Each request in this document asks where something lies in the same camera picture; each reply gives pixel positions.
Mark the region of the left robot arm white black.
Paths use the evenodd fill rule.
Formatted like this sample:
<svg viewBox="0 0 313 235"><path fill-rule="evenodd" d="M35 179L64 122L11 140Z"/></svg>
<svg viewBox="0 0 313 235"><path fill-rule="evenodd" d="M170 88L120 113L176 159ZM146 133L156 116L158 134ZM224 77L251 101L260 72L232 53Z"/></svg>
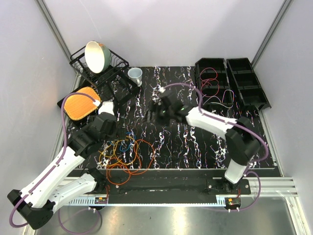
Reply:
<svg viewBox="0 0 313 235"><path fill-rule="evenodd" d="M117 138L117 117L113 111L100 111L82 129L65 139L64 146L47 168L21 190L11 190L7 198L13 210L9 224L15 224L13 216L18 212L32 229L45 225L61 207L85 193L100 194L106 190L106 177L98 169L91 168L78 179L57 188L58 185L87 157L100 149L104 141Z"/></svg>

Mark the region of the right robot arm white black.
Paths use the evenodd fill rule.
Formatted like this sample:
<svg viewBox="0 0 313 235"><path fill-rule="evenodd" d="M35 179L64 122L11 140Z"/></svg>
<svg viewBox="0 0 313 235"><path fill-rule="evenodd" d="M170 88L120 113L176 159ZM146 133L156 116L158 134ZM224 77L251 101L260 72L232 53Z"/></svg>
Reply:
<svg viewBox="0 0 313 235"><path fill-rule="evenodd" d="M175 120L225 140L230 162L224 174L222 188L228 194L233 194L239 189L239 181L245 174L248 162L261 147L260 141L254 136L249 119L226 118L196 106L185 105L173 97L170 91L162 93L158 100L149 102L144 120L155 121L164 126Z"/></svg>

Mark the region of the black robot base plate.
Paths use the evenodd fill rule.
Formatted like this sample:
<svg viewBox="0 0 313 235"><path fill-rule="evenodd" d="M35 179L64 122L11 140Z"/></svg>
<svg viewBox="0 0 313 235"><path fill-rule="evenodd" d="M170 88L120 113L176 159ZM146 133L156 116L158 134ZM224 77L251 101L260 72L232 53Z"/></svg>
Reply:
<svg viewBox="0 0 313 235"><path fill-rule="evenodd" d="M242 179L232 185L224 178L212 178L206 175L184 173L167 175L165 173L147 173L132 176L126 183L113 173L109 182L109 198L104 194L96 195L96 204L119 206L165 206L192 205L223 207L226 198L239 198L251 194L249 181Z"/></svg>

